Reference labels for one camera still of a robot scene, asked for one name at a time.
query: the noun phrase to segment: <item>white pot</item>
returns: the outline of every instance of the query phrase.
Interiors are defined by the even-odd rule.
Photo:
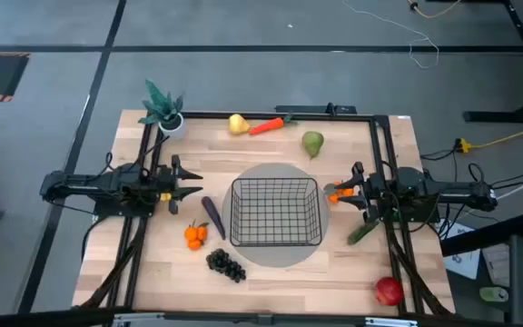
[[[181,117],[181,123],[173,130],[168,130],[163,127],[163,124],[159,123],[159,128],[163,131],[164,136],[169,136],[170,140],[181,140],[185,136],[185,121],[182,114],[178,115]]]

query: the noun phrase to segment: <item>round gray plate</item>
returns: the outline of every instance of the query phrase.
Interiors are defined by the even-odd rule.
[[[311,178],[304,171],[286,163],[263,163],[243,172],[238,178]],[[326,237],[330,208],[324,192],[318,185],[322,240]],[[230,186],[223,199],[223,226],[229,227],[231,237],[232,187]],[[319,245],[309,246],[236,246],[235,250],[253,263],[268,267],[287,267],[299,263],[311,256]]]

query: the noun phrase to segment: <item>yellow cable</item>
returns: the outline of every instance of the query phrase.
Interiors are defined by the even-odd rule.
[[[500,138],[499,140],[496,140],[496,141],[493,141],[493,142],[489,142],[489,143],[486,143],[486,144],[471,145],[471,149],[485,148],[485,147],[488,147],[490,145],[502,143],[502,142],[505,142],[507,140],[511,140],[511,139],[513,139],[515,137],[519,137],[519,136],[523,136],[523,132],[516,133],[516,134],[510,135],[510,136],[504,137],[504,138]]]
[[[407,1],[408,1],[411,5],[413,5],[413,0],[407,0]],[[437,17],[439,17],[439,16],[441,16],[441,15],[444,15],[444,14],[448,13],[449,10],[453,9],[453,7],[454,7],[456,4],[458,4],[459,2],[461,2],[461,0],[458,0],[458,1],[454,2],[452,5],[450,5],[449,7],[447,7],[445,10],[443,10],[443,11],[441,11],[441,12],[438,12],[438,13],[436,13],[436,14],[434,14],[434,15],[426,15],[426,14],[423,14],[423,12],[421,12],[421,11],[419,10],[419,7],[418,7],[418,6],[415,6],[415,11],[417,11],[417,13],[419,13],[419,15],[422,15],[422,16],[425,17],[425,18],[429,18],[429,19],[430,19],[430,18],[437,18]]]

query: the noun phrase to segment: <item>potted plant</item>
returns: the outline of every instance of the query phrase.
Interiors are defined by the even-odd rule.
[[[141,124],[158,123],[165,136],[169,136],[172,140],[182,139],[185,136],[185,125],[181,114],[183,96],[180,95],[177,100],[173,101],[171,93],[165,96],[153,82],[146,80],[145,83],[152,101],[143,101],[149,115],[139,119],[138,122]]]

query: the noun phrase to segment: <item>gray floor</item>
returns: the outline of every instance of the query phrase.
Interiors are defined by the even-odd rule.
[[[414,15],[406,2],[350,1],[429,35],[438,45],[519,45],[501,5],[458,5],[435,20]],[[0,1],[0,45],[101,45],[115,0]],[[445,5],[422,3],[427,12]],[[523,4],[518,11],[523,18]],[[406,45],[417,38],[394,25],[352,13],[342,2],[129,1],[118,45]],[[418,55],[430,62],[430,54]],[[99,54],[34,54],[13,102],[0,104],[0,314],[13,312],[42,232],[47,206],[38,196],[46,173],[61,168],[74,136]],[[523,130],[520,124],[465,124],[465,110],[513,110],[523,104],[523,54],[441,54],[420,70],[405,54],[112,54],[86,135],[78,173],[96,173],[109,151],[122,109],[139,108],[143,80],[186,93],[187,110],[271,111],[276,104],[354,104],[365,114],[412,116],[419,148],[450,147],[456,137],[483,143]],[[459,159],[469,179],[476,161],[488,181],[523,173],[516,140]],[[453,177],[452,161],[425,163],[436,179]],[[70,204],[90,208],[84,200]],[[523,193],[493,213],[523,213]],[[465,217],[473,227],[489,221]],[[90,217],[64,211],[37,311],[70,306],[80,242]],[[476,294],[451,285],[460,313],[497,319]],[[169,322],[188,325],[189,322]]]

